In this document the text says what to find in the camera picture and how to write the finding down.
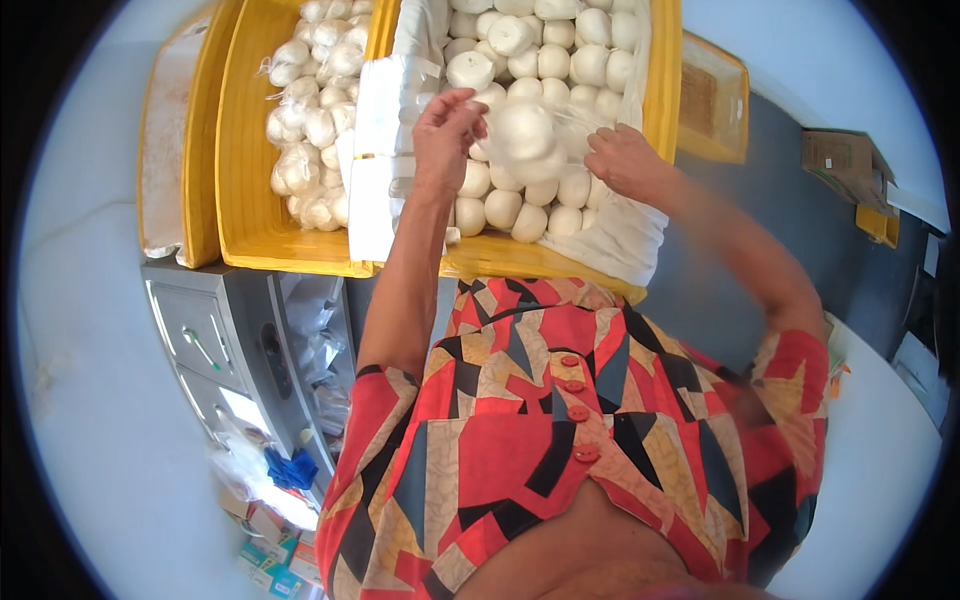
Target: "gray floor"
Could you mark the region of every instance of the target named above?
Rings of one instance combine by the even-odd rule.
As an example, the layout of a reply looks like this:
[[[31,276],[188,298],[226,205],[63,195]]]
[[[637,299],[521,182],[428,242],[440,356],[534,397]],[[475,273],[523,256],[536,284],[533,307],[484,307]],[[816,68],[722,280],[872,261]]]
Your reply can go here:
[[[768,228],[804,265],[825,309],[890,360],[905,331],[901,322],[914,272],[923,263],[924,225],[903,215],[896,250],[871,242],[853,222],[853,205],[801,169],[800,125],[756,95],[750,102],[746,164],[677,152],[677,166]],[[677,228],[667,229],[659,261],[638,309],[731,368],[746,367],[763,333],[760,312],[747,295],[709,256],[691,252]],[[357,341],[374,284],[375,278],[348,280]]]

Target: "patterned blouse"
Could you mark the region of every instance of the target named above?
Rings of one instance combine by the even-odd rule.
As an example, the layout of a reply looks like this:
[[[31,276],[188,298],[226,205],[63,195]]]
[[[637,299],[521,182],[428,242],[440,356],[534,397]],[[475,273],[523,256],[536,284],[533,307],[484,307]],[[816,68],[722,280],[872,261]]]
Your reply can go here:
[[[422,385],[367,367],[320,514],[327,594],[451,598],[589,477],[706,582],[766,586],[813,519],[828,357],[800,331],[750,379],[579,279],[461,281]]]

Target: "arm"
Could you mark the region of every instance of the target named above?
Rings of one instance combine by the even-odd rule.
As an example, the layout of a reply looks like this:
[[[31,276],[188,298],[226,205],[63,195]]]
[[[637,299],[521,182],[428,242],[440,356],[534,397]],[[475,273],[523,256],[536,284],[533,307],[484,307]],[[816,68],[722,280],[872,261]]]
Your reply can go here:
[[[759,304],[769,333],[799,329],[826,341],[823,307],[803,267],[743,211],[657,156],[637,130],[617,124],[589,139],[585,164],[613,191],[659,209],[715,253]]]
[[[437,313],[437,273],[447,217],[464,183],[467,152],[486,135],[480,117],[487,107],[468,102],[472,89],[440,94],[414,127],[417,172],[403,206],[390,256],[367,311],[357,369],[385,365],[416,379],[430,343]]]

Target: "left hand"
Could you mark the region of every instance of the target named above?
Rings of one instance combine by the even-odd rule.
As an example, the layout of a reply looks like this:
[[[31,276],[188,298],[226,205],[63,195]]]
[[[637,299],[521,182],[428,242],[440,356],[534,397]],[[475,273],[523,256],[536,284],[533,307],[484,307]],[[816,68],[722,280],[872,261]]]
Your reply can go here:
[[[463,186],[470,145],[487,136],[482,115],[488,107],[471,102],[473,94],[458,88],[438,95],[414,126],[415,183],[424,191],[443,192],[452,200]]]

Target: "drawer handle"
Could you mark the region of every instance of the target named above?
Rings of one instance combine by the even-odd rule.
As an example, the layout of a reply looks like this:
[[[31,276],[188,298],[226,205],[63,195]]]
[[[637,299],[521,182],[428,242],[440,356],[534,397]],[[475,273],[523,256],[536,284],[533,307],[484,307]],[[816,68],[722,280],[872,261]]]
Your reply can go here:
[[[207,353],[207,351],[206,351],[206,348],[204,348],[204,345],[200,343],[200,338],[197,337],[197,332],[196,332],[196,331],[194,331],[193,329],[188,329],[188,328],[184,327],[184,328],[183,328],[183,339],[186,340],[186,343],[187,343],[187,344],[193,344],[194,346],[197,347],[197,350],[199,350],[199,351],[200,351],[200,354],[202,354],[202,355],[204,356],[204,358],[206,359],[206,362],[210,363],[210,367],[212,367],[214,371],[219,371],[219,370],[220,370],[220,365],[218,365],[218,364],[210,357],[209,353]]]

